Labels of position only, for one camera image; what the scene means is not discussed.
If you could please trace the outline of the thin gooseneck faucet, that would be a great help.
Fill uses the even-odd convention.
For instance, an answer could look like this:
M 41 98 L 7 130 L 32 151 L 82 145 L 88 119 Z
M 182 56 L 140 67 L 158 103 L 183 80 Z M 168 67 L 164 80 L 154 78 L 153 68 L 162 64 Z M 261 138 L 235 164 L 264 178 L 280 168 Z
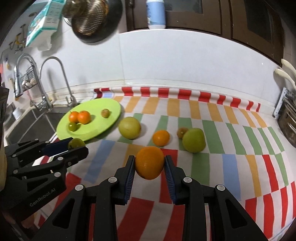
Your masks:
M 44 68 L 44 65 L 49 60 L 56 60 L 60 65 L 60 68 L 57 67 L 57 64 L 54 64 L 53 66 L 48 65 L 47 66 L 48 68 L 46 69 L 46 72 L 45 72 L 45 78 L 48 81 L 49 86 L 52 88 L 52 91 L 53 91 L 53 95 L 52 95 L 53 99 L 57 100 L 59 97 L 61 97 L 60 94 L 56 92 L 57 90 L 67 88 L 68 94 L 66 95 L 64 94 L 62 98 L 66 98 L 67 106 L 69 108 L 75 107 L 78 104 L 78 102 L 70 89 L 70 85 L 66 76 L 64 65 L 58 57 L 49 56 L 42 62 L 38 70 L 39 81 L 41 82 L 42 80 L 42 70 Z

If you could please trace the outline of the small brown fruit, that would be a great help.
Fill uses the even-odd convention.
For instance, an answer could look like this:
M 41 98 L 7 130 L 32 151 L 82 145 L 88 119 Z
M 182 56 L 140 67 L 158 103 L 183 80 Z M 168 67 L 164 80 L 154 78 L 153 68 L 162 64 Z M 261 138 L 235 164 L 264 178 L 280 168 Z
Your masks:
M 188 128 L 181 127 L 177 130 L 177 136 L 179 139 L 182 139 L 184 134 L 188 131 Z

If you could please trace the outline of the yellow-green pear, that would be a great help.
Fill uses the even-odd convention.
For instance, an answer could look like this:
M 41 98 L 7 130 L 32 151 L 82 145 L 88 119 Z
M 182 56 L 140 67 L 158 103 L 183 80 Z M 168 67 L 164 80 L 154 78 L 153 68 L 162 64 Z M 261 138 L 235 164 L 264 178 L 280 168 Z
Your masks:
M 123 137 L 133 140 L 140 135 L 142 128 L 140 122 L 136 118 L 128 116 L 120 121 L 118 129 Z

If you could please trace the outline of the cream handled pan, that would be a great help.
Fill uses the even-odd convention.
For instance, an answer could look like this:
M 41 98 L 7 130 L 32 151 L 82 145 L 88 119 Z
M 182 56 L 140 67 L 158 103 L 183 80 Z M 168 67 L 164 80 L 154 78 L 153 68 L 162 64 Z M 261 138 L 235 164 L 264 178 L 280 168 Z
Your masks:
M 282 67 L 276 68 L 275 74 L 287 80 L 295 90 L 295 67 L 284 58 L 281 58 L 280 62 Z

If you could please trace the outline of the green apple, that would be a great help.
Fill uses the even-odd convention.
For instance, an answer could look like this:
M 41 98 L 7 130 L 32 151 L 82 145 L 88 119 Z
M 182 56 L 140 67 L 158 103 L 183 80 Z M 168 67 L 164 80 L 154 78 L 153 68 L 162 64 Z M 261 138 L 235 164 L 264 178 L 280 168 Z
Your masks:
M 182 138 L 182 144 L 188 152 L 199 153 L 206 147 L 205 135 L 200 128 L 189 129 Z

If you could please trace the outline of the small orange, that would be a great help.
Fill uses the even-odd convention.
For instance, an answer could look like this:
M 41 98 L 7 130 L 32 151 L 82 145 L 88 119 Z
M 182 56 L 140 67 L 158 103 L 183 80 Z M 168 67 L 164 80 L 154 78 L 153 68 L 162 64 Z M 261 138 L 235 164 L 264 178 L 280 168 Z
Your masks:
M 79 112 L 77 111 L 71 111 L 69 116 L 68 116 L 68 119 L 71 123 L 78 123 L 79 120 L 78 120 L 78 115 L 79 115 Z
M 170 134 L 166 130 L 156 131 L 152 136 L 152 141 L 156 146 L 166 146 L 170 141 Z

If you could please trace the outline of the wall hook set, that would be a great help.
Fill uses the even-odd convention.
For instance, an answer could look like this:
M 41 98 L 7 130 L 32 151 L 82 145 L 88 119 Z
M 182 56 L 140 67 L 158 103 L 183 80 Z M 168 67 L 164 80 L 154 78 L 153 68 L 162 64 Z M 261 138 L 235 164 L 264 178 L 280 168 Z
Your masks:
M 23 51 L 26 46 L 26 35 L 25 35 L 25 26 L 26 24 L 21 25 L 21 32 L 18 33 L 15 37 L 15 40 L 13 42 L 10 42 L 10 50 L 14 49 L 14 46 L 16 46 L 15 54 L 19 51 Z

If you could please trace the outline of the colourful striped table mat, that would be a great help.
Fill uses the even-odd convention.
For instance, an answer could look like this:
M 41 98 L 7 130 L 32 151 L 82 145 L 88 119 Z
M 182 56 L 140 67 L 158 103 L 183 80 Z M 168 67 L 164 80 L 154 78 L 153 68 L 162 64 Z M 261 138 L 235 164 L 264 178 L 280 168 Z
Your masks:
M 246 209 L 269 240 L 283 237 L 295 218 L 295 148 L 276 120 L 259 111 L 260 104 L 225 95 L 168 88 L 104 89 L 142 124 L 140 136 L 124 138 L 117 127 L 94 138 L 88 157 L 72 166 L 67 190 L 93 186 L 114 175 L 128 156 L 153 145 L 156 131 L 166 130 L 162 148 L 185 174 L 203 185 L 223 184 Z M 206 147 L 185 150 L 177 136 L 181 127 L 203 130 Z

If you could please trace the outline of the black frying pan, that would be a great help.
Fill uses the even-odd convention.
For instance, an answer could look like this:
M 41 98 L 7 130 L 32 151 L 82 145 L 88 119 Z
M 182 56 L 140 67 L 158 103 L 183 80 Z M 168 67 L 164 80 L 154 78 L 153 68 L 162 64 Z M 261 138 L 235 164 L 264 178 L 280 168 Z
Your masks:
M 82 42 L 100 42 L 117 29 L 122 13 L 122 1 L 86 1 L 83 12 L 71 20 L 72 30 Z

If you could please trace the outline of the small tan fruit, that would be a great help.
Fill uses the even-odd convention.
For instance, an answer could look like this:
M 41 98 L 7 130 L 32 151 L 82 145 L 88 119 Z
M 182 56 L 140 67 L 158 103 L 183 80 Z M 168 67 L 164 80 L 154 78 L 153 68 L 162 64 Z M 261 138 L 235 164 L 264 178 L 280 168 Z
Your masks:
M 107 109 L 107 108 L 103 109 L 103 110 L 101 111 L 101 116 L 102 116 L 103 118 L 109 118 L 109 116 L 110 116 L 110 110 Z

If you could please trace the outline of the large orange mandarin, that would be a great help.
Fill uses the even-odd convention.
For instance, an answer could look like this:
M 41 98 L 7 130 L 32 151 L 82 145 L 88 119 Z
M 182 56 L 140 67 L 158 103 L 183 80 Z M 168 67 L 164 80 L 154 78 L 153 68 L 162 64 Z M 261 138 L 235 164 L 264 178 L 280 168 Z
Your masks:
M 86 125 L 91 122 L 91 114 L 86 110 L 82 110 L 81 112 L 79 112 L 78 120 L 79 123 Z

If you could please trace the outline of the small brass saucepan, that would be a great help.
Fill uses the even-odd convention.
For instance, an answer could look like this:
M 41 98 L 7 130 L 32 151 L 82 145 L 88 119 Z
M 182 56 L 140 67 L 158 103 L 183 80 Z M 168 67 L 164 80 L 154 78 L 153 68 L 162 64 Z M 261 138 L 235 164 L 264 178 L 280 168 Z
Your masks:
M 62 9 L 62 16 L 72 18 L 80 11 L 81 3 L 79 0 L 67 0 Z

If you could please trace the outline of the large chrome kitchen faucet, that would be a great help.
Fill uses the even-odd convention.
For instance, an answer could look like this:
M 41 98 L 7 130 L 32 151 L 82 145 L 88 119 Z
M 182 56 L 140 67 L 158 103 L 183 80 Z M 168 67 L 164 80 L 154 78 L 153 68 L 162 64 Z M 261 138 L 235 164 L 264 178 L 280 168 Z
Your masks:
M 20 62 L 26 59 L 29 61 L 29 68 L 25 72 L 25 74 L 20 73 Z M 42 109 L 51 109 L 52 104 L 48 98 L 48 95 L 46 94 L 43 85 L 41 83 L 39 73 L 37 70 L 37 65 L 34 59 L 32 58 L 31 55 L 27 53 L 21 54 L 14 66 L 14 96 L 15 98 L 21 97 L 23 93 L 34 86 L 38 86 L 40 93 L 41 93 L 41 98 L 42 101 L 38 104 L 33 102 L 33 105 L 35 106 L 36 109 L 42 110 Z

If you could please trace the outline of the stainless steel double sink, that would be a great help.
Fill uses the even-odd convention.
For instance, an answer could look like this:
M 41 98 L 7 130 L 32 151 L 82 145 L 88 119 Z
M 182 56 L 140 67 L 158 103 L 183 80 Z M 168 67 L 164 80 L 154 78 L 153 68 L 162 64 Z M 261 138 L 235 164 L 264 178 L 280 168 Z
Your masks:
M 54 107 L 51 110 L 38 111 L 35 108 L 30 109 L 19 121 L 12 127 L 6 137 L 6 145 L 32 141 L 52 140 L 56 133 L 57 125 L 60 119 L 70 109 L 68 107 Z

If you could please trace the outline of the white pump soap bottle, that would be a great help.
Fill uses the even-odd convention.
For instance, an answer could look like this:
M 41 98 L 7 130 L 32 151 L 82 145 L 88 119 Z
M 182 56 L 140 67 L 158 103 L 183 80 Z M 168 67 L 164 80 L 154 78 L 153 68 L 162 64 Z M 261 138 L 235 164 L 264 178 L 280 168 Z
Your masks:
M 151 30 L 166 28 L 166 11 L 163 0 L 147 0 L 147 25 Z

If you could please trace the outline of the small green fruit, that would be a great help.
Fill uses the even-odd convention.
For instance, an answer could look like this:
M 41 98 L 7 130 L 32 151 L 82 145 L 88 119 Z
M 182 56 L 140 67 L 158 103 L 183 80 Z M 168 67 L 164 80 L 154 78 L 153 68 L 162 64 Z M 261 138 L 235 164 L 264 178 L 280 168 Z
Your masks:
M 75 148 L 80 148 L 84 147 L 85 142 L 81 140 L 80 138 L 73 138 L 69 143 L 68 143 L 68 150 L 72 150 Z
M 75 132 L 78 129 L 78 125 L 75 122 L 69 122 L 68 130 L 71 132 Z

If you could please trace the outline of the steel pots on right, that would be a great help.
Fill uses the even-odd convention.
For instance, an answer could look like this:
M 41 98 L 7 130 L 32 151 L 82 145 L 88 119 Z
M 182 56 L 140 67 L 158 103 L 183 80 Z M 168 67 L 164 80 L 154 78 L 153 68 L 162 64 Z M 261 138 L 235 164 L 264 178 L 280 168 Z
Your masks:
M 295 93 L 283 88 L 278 102 L 273 111 L 273 117 L 282 131 L 283 135 L 289 143 L 296 146 L 296 109 L 295 109 Z

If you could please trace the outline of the dark wooden window frame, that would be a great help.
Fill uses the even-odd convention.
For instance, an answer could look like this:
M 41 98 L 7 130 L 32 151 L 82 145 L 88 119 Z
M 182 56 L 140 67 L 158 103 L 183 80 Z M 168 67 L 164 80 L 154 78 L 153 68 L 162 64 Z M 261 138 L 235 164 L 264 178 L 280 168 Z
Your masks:
M 278 13 L 267 1 L 165 1 L 170 29 L 211 33 L 244 44 L 277 64 L 284 34 Z

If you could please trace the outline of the green plastic plate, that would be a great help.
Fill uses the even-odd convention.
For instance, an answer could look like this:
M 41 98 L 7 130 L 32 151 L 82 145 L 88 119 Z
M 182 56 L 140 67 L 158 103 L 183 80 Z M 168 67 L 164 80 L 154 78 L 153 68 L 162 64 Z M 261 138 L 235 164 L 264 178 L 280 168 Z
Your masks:
M 77 123 L 77 130 L 69 129 L 70 115 L 72 112 L 83 113 L 81 118 L 88 122 Z M 60 119 L 56 134 L 58 139 L 79 138 L 83 141 L 90 140 L 108 130 L 119 118 L 121 105 L 109 98 L 93 99 L 74 107 Z

